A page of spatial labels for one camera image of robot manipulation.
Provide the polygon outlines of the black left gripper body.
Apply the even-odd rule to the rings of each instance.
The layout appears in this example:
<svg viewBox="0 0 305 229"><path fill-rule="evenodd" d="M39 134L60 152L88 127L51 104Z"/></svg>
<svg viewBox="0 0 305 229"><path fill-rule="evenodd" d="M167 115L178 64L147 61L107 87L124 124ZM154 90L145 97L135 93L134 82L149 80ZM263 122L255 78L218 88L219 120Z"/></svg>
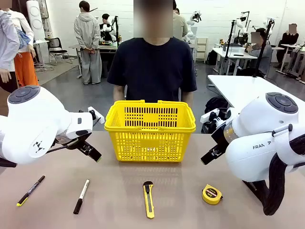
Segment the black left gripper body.
<svg viewBox="0 0 305 229"><path fill-rule="evenodd" d="M82 142L86 141L87 138L91 135L92 133L87 133L81 136L76 137L75 139L69 139L68 137L64 135L58 135L55 138L55 143L61 145L60 147L56 148L55 150L60 150L60 149L68 149L68 150L74 150L78 149L80 150L80 145Z"/></svg>

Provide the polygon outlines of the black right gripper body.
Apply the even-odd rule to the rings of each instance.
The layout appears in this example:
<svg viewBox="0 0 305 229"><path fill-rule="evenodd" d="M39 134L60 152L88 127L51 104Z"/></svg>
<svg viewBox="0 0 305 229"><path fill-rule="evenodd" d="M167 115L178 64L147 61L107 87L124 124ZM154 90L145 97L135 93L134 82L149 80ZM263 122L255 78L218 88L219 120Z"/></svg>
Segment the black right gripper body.
<svg viewBox="0 0 305 229"><path fill-rule="evenodd" d="M225 151L229 146L229 143L224 137L224 128L224 125L218 127L211 135L212 139L216 142L216 146L213 148L214 150Z"/></svg>

